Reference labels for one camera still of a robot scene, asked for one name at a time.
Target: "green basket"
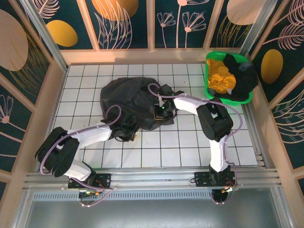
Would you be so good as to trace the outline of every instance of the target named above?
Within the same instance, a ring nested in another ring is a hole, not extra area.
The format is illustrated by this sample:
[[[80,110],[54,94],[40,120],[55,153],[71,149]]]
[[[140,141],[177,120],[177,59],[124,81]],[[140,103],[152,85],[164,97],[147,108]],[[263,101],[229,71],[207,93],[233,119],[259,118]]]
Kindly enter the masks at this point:
[[[214,59],[217,61],[223,61],[225,56],[226,56],[226,52],[219,52],[219,51],[212,51],[209,54],[207,54],[206,56],[206,60],[207,59]],[[244,56],[241,56],[239,54],[233,54],[233,53],[229,53],[231,55],[233,55],[233,57],[236,59],[236,61],[238,63],[244,63],[244,62],[249,62],[248,59]],[[206,73],[205,73],[205,94],[207,96],[208,99],[212,99],[214,98],[214,96],[210,95],[208,92],[208,77],[209,77],[209,67],[208,64],[206,63]],[[221,98],[221,101],[224,104],[230,105],[230,106],[238,106],[241,104],[247,104],[252,100],[252,91],[249,93],[249,98],[245,101],[231,101],[229,99],[226,98]]]

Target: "tan semicircle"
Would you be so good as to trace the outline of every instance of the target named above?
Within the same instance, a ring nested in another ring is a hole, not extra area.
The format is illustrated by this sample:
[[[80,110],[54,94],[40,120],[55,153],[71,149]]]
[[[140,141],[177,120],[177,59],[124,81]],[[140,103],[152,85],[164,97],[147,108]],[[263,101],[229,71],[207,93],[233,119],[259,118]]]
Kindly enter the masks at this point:
[[[62,20],[53,20],[47,24],[47,28],[55,42],[64,47],[71,47],[78,41],[75,30]]]
[[[264,2],[265,0],[229,0],[227,5],[227,17],[236,25],[253,24],[256,21]],[[274,7],[269,12],[268,17],[271,15]]]
[[[268,50],[262,60],[261,76],[265,83],[274,83],[281,74],[283,68],[283,56],[276,49]]]
[[[0,9],[0,66],[18,71],[28,59],[27,34],[20,23],[9,13]]]
[[[118,20],[119,8],[116,1],[122,10],[125,9],[128,12],[129,17],[132,17],[138,10],[138,0],[92,0],[92,3],[97,12],[104,18]]]

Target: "black cloth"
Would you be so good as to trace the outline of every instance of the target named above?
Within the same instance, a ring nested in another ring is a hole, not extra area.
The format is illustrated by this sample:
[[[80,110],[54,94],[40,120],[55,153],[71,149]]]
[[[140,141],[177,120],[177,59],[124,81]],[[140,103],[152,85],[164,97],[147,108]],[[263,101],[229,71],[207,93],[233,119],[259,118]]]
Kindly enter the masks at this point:
[[[257,73],[254,66],[248,62],[237,63],[233,55],[230,54],[226,54],[223,62],[236,79],[236,85],[233,88],[231,95],[225,94],[225,98],[230,97],[229,99],[232,101],[247,100],[249,98],[249,93],[258,84]]]
[[[123,121],[126,114],[133,114],[135,123],[144,130],[154,130],[161,125],[173,124],[172,119],[155,120],[154,104],[158,98],[148,90],[150,83],[158,82],[153,78],[122,77],[110,82],[100,93],[100,105],[105,118],[105,113],[112,105],[119,105],[122,109],[122,117],[118,122]],[[151,86],[153,92],[157,93],[157,87]],[[113,120],[119,114],[117,108],[109,111],[108,119]]]

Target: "yellow cloth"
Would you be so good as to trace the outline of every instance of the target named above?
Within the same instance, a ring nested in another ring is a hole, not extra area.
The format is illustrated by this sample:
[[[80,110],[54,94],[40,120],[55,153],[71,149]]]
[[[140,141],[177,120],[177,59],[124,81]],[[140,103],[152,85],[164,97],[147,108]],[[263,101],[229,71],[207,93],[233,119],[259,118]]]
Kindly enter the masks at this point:
[[[229,73],[228,68],[222,61],[207,59],[209,67],[208,88],[214,89],[220,94],[226,94],[227,89],[234,89],[236,78]]]

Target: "grid floor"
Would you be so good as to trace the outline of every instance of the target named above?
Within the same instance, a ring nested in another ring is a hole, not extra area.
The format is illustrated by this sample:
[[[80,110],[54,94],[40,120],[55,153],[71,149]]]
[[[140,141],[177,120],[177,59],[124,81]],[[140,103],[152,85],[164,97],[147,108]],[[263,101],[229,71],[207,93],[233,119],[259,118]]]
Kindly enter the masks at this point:
[[[81,129],[102,119],[101,89],[120,77],[151,77],[161,85],[199,98],[204,94],[204,64],[86,65],[71,66],[60,99],[54,127]],[[243,127],[228,142],[227,158],[236,165],[256,166],[257,159],[241,106]],[[239,119],[231,114],[233,129]],[[139,131],[134,142],[115,139],[79,150],[76,159],[93,168],[194,167],[208,166],[210,144],[197,116],[178,111],[174,125],[154,131]]]

